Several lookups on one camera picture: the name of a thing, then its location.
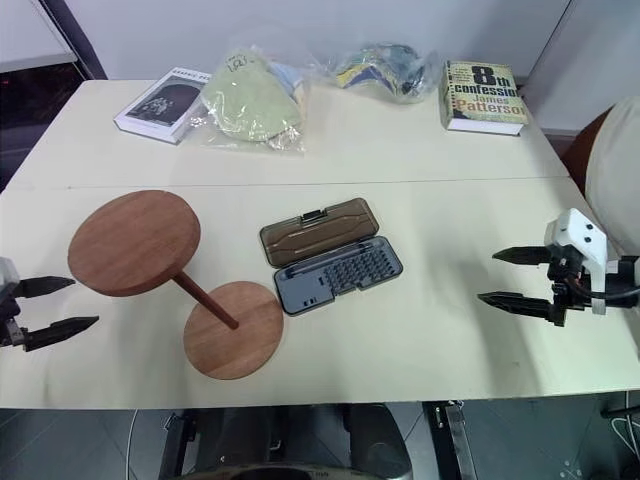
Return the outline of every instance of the book cover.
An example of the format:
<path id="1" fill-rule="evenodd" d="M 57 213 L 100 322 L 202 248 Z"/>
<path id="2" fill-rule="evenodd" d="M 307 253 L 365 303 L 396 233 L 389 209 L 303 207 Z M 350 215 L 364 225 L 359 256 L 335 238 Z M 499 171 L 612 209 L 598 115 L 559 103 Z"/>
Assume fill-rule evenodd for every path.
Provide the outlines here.
<path id="1" fill-rule="evenodd" d="M 507 65 L 448 61 L 441 96 L 447 124 L 451 119 L 528 123 L 526 108 Z"/>
<path id="2" fill-rule="evenodd" d="M 125 131 L 177 143 L 188 127 L 195 100 L 211 75 L 174 68 L 114 119 Z"/>

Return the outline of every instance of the clear plastic bag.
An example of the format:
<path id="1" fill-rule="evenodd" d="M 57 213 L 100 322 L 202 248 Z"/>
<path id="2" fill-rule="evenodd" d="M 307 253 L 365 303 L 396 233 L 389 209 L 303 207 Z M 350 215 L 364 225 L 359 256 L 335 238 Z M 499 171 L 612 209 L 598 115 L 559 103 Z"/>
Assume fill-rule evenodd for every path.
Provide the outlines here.
<path id="1" fill-rule="evenodd" d="M 309 77 L 317 74 L 319 64 L 299 41 L 279 29 L 254 29 L 232 43 L 236 46 L 200 92 L 190 141 L 303 152 Z"/>
<path id="2" fill-rule="evenodd" d="M 407 45 L 369 44 L 331 69 L 335 83 L 395 103 L 417 103 L 436 88 L 442 75 L 437 52 L 421 57 Z"/>

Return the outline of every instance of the tiled floor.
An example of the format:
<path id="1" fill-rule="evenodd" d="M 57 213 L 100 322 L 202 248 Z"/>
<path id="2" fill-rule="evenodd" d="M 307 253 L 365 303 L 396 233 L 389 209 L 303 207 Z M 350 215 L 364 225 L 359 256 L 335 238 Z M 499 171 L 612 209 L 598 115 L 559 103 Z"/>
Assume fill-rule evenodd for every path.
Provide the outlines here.
<path id="1" fill-rule="evenodd" d="M 622 394 L 611 394 L 466 402 L 463 411 L 478 479 L 587 480 L 597 472 L 618 478 L 633 458 L 599 412 L 621 407 L 622 400 Z M 437 480 L 421 404 L 395 403 L 389 408 L 407 444 L 414 478 Z M 349 465 L 349 437 L 339 410 L 323 405 L 313 407 L 311 415 L 309 409 L 306 412 L 293 423 L 307 432 L 309 441 L 297 442 L 307 450 L 292 454 Z M 139 412 L 131 448 L 132 479 L 157 478 L 166 437 L 163 426 L 170 414 Z M 131 411 L 0 410 L 0 478 L 124 479 L 131 418 Z M 185 472 L 194 465 L 195 450 L 189 447 Z"/>

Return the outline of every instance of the wooden rod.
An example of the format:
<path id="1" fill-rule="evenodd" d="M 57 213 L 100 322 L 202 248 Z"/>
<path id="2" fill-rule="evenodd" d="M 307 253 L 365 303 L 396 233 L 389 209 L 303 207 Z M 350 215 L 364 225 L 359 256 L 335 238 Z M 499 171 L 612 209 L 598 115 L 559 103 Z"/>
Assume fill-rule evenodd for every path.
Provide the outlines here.
<path id="1" fill-rule="evenodd" d="M 200 305 L 213 313 L 218 319 L 220 319 L 227 327 L 235 330 L 240 324 L 229 315 L 224 308 L 218 305 L 213 298 L 207 295 L 207 292 L 202 290 L 196 282 L 194 282 L 189 275 L 184 272 L 178 273 L 173 280 L 180 285 L 180 287 L 195 298 Z"/>

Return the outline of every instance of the wooden stand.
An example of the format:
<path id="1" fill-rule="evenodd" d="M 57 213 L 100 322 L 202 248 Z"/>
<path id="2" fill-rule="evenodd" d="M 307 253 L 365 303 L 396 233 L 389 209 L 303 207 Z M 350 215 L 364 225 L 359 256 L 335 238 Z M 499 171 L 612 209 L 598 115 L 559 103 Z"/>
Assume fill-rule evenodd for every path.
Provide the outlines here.
<path id="1" fill-rule="evenodd" d="M 255 283 L 234 282 L 210 294 L 202 290 L 182 271 L 199 242 L 200 223 L 182 198 L 161 190 L 134 192 L 103 205 L 78 228 L 69 245 L 69 268 L 78 281 L 111 297 L 175 281 L 199 303 L 185 327 L 189 360 L 205 375 L 239 378 L 277 348 L 282 310 Z"/>

